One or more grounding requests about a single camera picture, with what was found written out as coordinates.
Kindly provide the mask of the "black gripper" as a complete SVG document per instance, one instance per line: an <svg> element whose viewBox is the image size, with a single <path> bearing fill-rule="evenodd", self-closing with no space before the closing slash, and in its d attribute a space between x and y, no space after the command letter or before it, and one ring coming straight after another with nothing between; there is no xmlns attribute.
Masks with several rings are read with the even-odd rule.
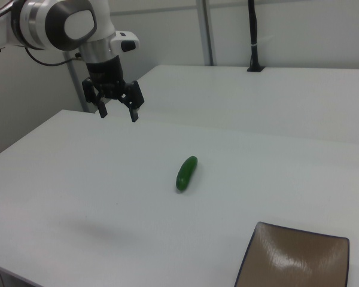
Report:
<svg viewBox="0 0 359 287"><path fill-rule="evenodd" d="M102 97L119 99L129 108L131 120L135 123L139 118L138 111L144 104L144 97L137 81L125 82L120 57L102 63L86 63L86 67L90 78L81 83L86 102L94 104L101 118L105 118L108 113Z"/></svg>

